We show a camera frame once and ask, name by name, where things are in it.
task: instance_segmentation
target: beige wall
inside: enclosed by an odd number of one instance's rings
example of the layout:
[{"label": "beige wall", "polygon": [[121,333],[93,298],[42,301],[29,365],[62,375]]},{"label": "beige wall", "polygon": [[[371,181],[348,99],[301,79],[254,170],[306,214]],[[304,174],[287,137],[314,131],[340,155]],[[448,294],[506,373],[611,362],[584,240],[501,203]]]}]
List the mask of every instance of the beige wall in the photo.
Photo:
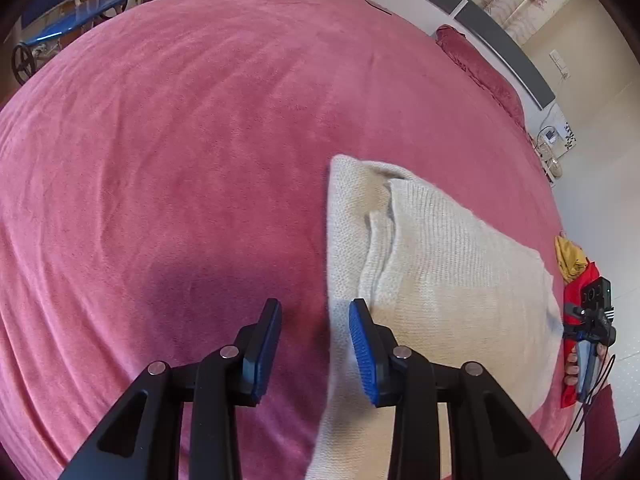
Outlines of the beige wall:
[{"label": "beige wall", "polygon": [[[522,48],[558,94],[578,143],[581,126],[640,75],[640,65],[598,0],[571,0]],[[560,87],[560,72],[549,57],[553,49],[571,73]]]},{"label": "beige wall", "polygon": [[612,281],[617,298],[640,287],[640,75],[582,126],[576,141],[560,158],[564,175],[554,196],[568,235]]}]

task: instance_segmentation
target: bed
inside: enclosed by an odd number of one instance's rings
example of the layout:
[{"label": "bed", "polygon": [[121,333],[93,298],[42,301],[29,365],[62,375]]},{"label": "bed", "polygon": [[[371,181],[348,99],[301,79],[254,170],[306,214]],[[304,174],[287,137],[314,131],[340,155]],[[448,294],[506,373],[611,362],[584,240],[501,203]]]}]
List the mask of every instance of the bed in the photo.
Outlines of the bed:
[{"label": "bed", "polygon": [[[401,165],[539,251],[561,304],[561,225],[526,133],[366,0],[156,0],[20,89],[0,112],[0,442],[25,479],[56,478],[149,362],[202,359],[272,296],[283,332],[267,396],[238,414],[242,470],[303,478],[337,153]],[[559,359],[531,419],[551,447],[561,383]]]}]

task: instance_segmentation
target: pink blanket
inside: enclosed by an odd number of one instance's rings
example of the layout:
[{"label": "pink blanket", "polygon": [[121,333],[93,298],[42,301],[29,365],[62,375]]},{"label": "pink blanket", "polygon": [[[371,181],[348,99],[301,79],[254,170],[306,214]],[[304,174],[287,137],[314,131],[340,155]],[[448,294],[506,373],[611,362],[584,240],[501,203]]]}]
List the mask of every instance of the pink blanket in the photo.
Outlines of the pink blanket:
[{"label": "pink blanket", "polygon": [[[324,409],[336,153],[402,165],[537,249],[558,213],[522,130],[365,0],[156,0],[85,34],[0,113],[0,441],[55,478],[149,362],[227,344],[279,298],[244,478],[300,479]],[[533,421],[564,427],[561,367]]]}]

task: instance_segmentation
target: cable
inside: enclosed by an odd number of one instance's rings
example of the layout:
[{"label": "cable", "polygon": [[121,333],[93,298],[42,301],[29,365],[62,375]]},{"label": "cable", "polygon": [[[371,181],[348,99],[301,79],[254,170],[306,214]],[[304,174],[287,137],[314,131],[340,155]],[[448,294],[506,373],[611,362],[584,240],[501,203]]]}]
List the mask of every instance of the cable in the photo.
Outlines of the cable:
[{"label": "cable", "polygon": [[549,118],[549,115],[551,115],[551,110],[554,109],[554,106],[556,106],[558,104],[558,99],[560,98],[560,91],[562,89],[562,83],[565,82],[567,80],[567,78],[564,77],[564,75],[560,76],[560,81],[558,81],[558,86],[556,87],[556,90],[554,91],[554,94],[556,94],[556,102],[553,103],[550,107],[548,112],[546,113],[546,116],[544,119],[542,119],[542,121],[540,122],[540,126],[538,127],[538,131],[540,131],[542,129],[542,125],[545,123],[545,121]]},{"label": "cable", "polygon": [[542,128],[539,132],[538,132],[538,136],[536,137],[536,149],[540,148],[540,136],[542,135],[542,132],[544,132],[547,128],[553,128],[554,130],[556,129],[555,126],[553,126],[552,124],[548,124],[547,126],[545,126],[544,128]]},{"label": "cable", "polygon": [[594,393],[593,393],[593,391],[594,391],[594,389],[595,389],[595,388],[596,388],[596,386],[597,386],[597,384],[596,384],[596,385],[591,389],[591,391],[589,392],[589,395],[588,395],[588,397],[589,397],[589,399],[588,399],[588,400],[589,400],[589,402],[588,402],[588,403],[585,403],[585,404],[583,404],[583,405],[582,405],[583,407],[584,407],[584,406],[588,406],[588,409],[587,409],[587,408],[585,408],[585,409],[583,410],[583,412],[584,412],[584,413],[582,414],[582,418],[581,418],[580,422],[578,423],[578,427],[575,429],[575,431],[580,431],[580,428],[582,427],[582,424],[583,424],[583,422],[584,422],[584,419],[585,419],[585,418],[586,418],[586,416],[589,414],[589,410],[591,409],[591,405],[592,405],[592,402],[591,402],[591,396],[596,397],[596,396],[600,393],[600,390],[604,387],[604,384],[605,384],[605,382],[607,381],[607,378],[609,377],[609,374],[610,374],[610,372],[611,372],[611,369],[613,368],[613,363],[614,363],[615,361],[616,361],[616,355],[615,355],[615,354],[613,354],[613,355],[611,356],[611,359],[610,359],[609,363],[607,363],[607,367],[606,367],[606,370],[607,370],[607,371],[606,371],[605,375],[601,378],[601,379],[603,379],[603,380],[602,380],[602,384],[600,385],[600,388],[599,388],[599,389],[598,389],[598,391],[594,394]]},{"label": "cable", "polygon": [[[611,325],[609,325],[609,330],[607,330],[607,339],[609,339],[609,337],[611,336]],[[575,414],[574,417],[574,421],[571,423],[571,426],[569,427],[569,431],[566,432],[566,435],[564,437],[564,440],[562,441],[562,444],[560,444],[560,447],[558,448],[558,452],[556,452],[556,458],[558,458],[558,455],[560,455],[560,452],[562,451],[562,448],[564,447],[564,444],[566,444],[567,439],[569,438],[569,435],[571,435],[571,432],[575,426],[576,421],[578,420],[578,417],[580,416],[581,412],[584,412],[584,415],[582,416],[582,419],[580,420],[580,423],[578,424],[578,427],[575,429],[575,431],[580,431],[580,428],[582,427],[582,423],[584,422],[584,419],[587,415],[587,413],[589,412],[589,410],[585,409],[585,406],[590,406],[590,402],[591,402],[591,397],[593,397],[593,391],[596,389],[596,387],[598,386],[598,384],[600,384],[600,381],[602,381],[602,384],[600,385],[600,389],[598,389],[597,394],[600,393],[600,390],[602,389],[602,386],[604,385],[604,383],[607,381],[607,378],[609,377],[609,374],[613,368],[613,363],[616,361],[616,355],[613,354],[611,359],[609,360],[609,362],[607,363],[607,355],[609,354],[609,347],[606,347],[606,350],[604,352],[604,358],[602,360],[602,366],[600,367],[600,371],[598,373],[598,377],[596,378],[596,382],[593,385],[593,388],[591,388],[591,390],[589,391],[589,393],[587,394],[587,396],[584,399],[583,404],[580,406],[580,408],[578,408],[578,412]]]}]

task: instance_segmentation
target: wall outlet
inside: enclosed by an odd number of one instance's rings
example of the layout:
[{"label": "wall outlet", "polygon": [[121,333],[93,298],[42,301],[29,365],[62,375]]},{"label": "wall outlet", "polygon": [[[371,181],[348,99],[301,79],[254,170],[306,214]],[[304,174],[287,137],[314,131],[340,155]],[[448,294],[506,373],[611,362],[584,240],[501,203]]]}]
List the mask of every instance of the wall outlet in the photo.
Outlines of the wall outlet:
[{"label": "wall outlet", "polygon": [[556,49],[553,49],[549,53],[549,57],[553,60],[555,66],[558,67],[558,70],[562,74],[562,79],[567,79],[571,74],[569,74],[569,69],[564,62],[564,59],[562,59],[562,57],[560,57],[560,54],[558,54],[558,51]]}]

